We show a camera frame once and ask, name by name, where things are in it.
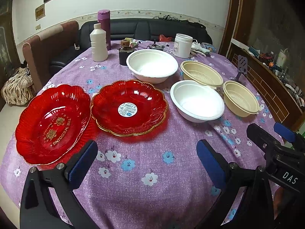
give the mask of metal screw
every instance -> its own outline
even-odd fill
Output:
[[[63,163],[56,165],[57,169],[62,169],[63,167],[65,167],[65,164],[63,164]]]
[[[263,166],[258,166],[258,170],[263,172],[263,171],[265,171],[265,168]]]
[[[231,162],[229,163],[230,168],[235,169],[238,167],[237,163]]]
[[[36,170],[37,170],[37,168],[36,168],[36,167],[32,167],[32,168],[30,168],[30,172],[31,172],[31,173],[34,173]]]

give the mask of purple thermos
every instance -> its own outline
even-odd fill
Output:
[[[110,39],[110,10],[104,9],[97,13],[97,21],[101,24],[101,28],[106,31],[106,44],[107,50],[111,50],[111,39]]]

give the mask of blue gripper pad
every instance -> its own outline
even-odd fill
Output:
[[[65,177],[70,189],[79,188],[97,156],[97,151],[96,142],[89,140],[78,153],[70,158],[65,169]]]
[[[289,143],[295,142],[295,133],[287,127],[283,126],[281,123],[276,122],[273,126],[273,130]]]
[[[216,153],[204,139],[198,141],[196,150],[214,186],[219,189],[225,188],[227,180],[226,166],[228,166],[228,162],[220,153]]]

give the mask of black leather sofa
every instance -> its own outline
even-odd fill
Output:
[[[80,49],[75,50],[74,46],[61,52],[51,59],[49,71],[51,76],[59,72],[82,52],[91,47],[90,33],[97,21],[86,22],[78,32],[78,44]],[[110,20],[110,32],[112,40],[122,40],[126,37],[138,40],[157,40],[159,35],[175,38],[177,33],[182,33],[197,39],[198,42],[212,44],[205,26],[189,21],[169,21],[163,19],[127,18]]]

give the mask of bowl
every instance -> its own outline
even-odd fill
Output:
[[[235,81],[226,81],[223,90],[225,103],[234,114],[247,117],[258,112],[258,101],[252,92],[242,84]]]
[[[166,118],[164,94],[138,80],[116,81],[92,98],[91,111],[97,126],[116,136],[142,135]]]
[[[31,165],[53,163],[78,142],[90,117],[90,96],[82,87],[47,89],[20,115],[17,152]]]
[[[178,112],[188,121],[202,123],[218,119],[225,111],[221,96],[209,86],[184,80],[170,89],[170,97]]]
[[[213,68],[192,60],[183,61],[180,65],[184,80],[194,80],[200,84],[216,89],[224,83],[222,76]]]
[[[133,52],[126,63],[137,79],[151,84],[164,82],[178,69],[177,60],[172,55],[153,49]]]

